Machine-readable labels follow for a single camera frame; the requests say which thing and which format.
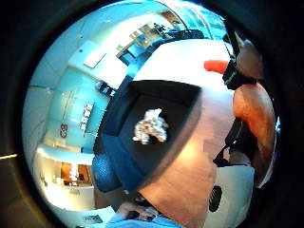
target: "wall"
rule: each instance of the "wall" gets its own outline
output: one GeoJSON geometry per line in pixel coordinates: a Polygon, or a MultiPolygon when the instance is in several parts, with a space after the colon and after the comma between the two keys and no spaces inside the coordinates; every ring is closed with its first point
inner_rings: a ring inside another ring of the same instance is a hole
{"type": "Polygon", "coordinates": [[[93,149],[95,135],[109,102],[107,96],[95,89],[96,82],[75,68],[66,69],[52,98],[45,143],[93,149]],[[87,124],[88,133],[84,134],[78,125],[86,104],[94,104],[94,107],[87,124]],[[61,124],[67,124],[66,138],[60,136],[61,124]]]}
{"type": "Polygon", "coordinates": [[[22,117],[22,137],[29,167],[32,167],[36,147],[46,131],[52,95],[52,90],[42,87],[28,89],[22,117]]]}

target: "person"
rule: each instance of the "person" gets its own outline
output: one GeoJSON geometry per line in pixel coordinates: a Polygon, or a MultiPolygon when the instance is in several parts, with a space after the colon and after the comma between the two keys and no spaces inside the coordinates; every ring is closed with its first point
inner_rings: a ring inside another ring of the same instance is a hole
{"type": "MultiPolygon", "coordinates": [[[[223,74],[224,78],[229,65],[227,61],[210,60],[204,63],[204,68],[223,74]]],[[[235,80],[233,85],[233,114],[244,121],[256,138],[257,148],[249,159],[256,171],[256,185],[260,185],[269,169],[274,152],[276,115],[272,100],[262,85],[262,57],[251,41],[242,42],[234,68],[242,75],[241,81],[244,84],[238,84],[239,81],[235,80]]]]}

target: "hand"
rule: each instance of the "hand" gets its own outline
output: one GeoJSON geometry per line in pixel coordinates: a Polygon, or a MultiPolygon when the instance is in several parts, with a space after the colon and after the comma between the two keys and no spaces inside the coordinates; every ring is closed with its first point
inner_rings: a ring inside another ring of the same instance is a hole
{"type": "Polygon", "coordinates": [[[145,221],[151,221],[156,219],[158,211],[154,207],[146,207],[144,212],[140,213],[139,219],[145,221]]]}
{"type": "Polygon", "coordinates": [[[237,70],[247,77],[263,79],[263,64],[255,46],[245,40],[237,56],[237,70]]]}
{"type": "Polygon", "coordinates": [[[130,211],[138,212],[140,214],[139,219],[146,221],[154,220],[158,215],[158,211],[153,207],[143,207],[129,201],[124,202],[116,213],[126,218],[130,211]]]}

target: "white wall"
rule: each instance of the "white wall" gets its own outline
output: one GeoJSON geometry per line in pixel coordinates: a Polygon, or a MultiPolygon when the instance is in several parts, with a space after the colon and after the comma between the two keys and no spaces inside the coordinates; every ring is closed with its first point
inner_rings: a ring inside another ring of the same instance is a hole
{"type": "Polygon", "coordinates": [[[51,90],[40,87],[32,87],[27,93],[22,117],[22,137],[29,167],[32,167],[36,147],[46,131],[52,93],[51,90]]]}

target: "blue chair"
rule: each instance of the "blue chair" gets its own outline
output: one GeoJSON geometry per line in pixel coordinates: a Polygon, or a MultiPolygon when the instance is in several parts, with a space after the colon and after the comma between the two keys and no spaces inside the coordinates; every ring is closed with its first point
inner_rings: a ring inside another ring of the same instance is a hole
{"type": "Polygon", "coordinates": [[[92,176],[95,186],[104,193],[122,186],[105,154],[95,155],[93,158],[92,176]]]}

